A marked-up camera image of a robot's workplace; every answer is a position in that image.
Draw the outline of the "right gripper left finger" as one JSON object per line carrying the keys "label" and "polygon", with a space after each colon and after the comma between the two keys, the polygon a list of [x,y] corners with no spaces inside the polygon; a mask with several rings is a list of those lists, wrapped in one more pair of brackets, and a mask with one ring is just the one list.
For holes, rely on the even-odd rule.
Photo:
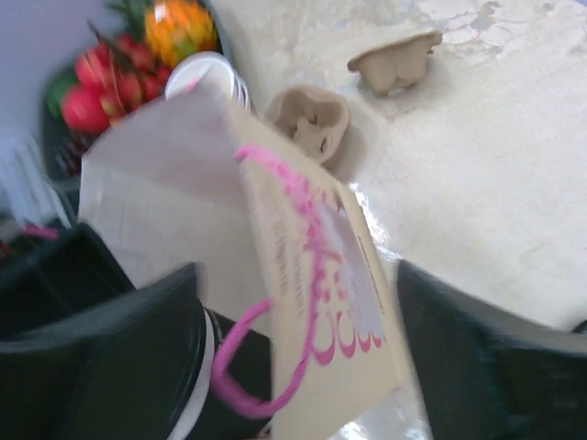
{"label": "right gripper left finger", "polygon": [[1,342],[4,439],[165,439],[198,375],[197,267]]}

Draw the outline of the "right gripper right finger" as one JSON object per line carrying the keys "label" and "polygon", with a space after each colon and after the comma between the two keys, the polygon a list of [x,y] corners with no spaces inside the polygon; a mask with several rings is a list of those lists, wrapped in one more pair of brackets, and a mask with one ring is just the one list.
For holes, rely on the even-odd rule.
{"label": "right gripper right finger", "polygon": [[585,323],[527,321],[405,260],[396,289],[434,438],[585,438]]}

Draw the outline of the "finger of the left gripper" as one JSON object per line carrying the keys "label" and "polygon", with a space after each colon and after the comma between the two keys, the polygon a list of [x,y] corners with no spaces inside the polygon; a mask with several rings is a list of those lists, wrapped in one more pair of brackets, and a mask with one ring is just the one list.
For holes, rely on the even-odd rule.
{"label": "finger of the left gripper", "polygon": [[80,223],[1,272],[1,337],[53,324],[133,290],[102,238]]}

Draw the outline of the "dark paper coffee cup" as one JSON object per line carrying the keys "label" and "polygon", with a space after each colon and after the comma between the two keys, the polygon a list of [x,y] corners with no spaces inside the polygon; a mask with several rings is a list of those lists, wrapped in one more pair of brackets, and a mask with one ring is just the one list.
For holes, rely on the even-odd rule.
{"label": "dark paper coffee cup", "polygon": [[225,368],[217,365],[234,322],[204,310],[204,342],[198,347],[195,372],[188,379],[187,397],[170,439],[259,439],[269,434],[270,418],[249,417],[236,408],[226,393],[231,380],[257,401],[271,397],[271,342],[256,331],[244,337]]}

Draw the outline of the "pink beige paper bag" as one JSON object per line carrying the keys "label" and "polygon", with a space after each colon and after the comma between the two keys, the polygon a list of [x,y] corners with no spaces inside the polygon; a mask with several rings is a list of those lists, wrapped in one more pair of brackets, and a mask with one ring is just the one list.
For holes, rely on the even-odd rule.
{"label": "pink beige paper bag", "polygon": [[138,286],[187,262],[207,307],[270,339],[270,367],[242,358],[282,394],[276,439],[391,439],[384,407],[409,376],[395,290],[354,192],[211,84],[155,101],[83,158],[80,218]]}

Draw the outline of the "single cardboard cup carrier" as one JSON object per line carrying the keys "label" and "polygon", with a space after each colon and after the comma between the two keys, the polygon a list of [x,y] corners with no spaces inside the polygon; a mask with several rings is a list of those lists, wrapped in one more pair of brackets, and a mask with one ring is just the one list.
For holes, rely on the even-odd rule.
{"label": "single cardboard cup carrier", "polygon": [[428,56],[440,45],[443,34],[430,31],[367,50],[352,58],[350,72],[357,72],[375,96],[409,88],[426,77]]}

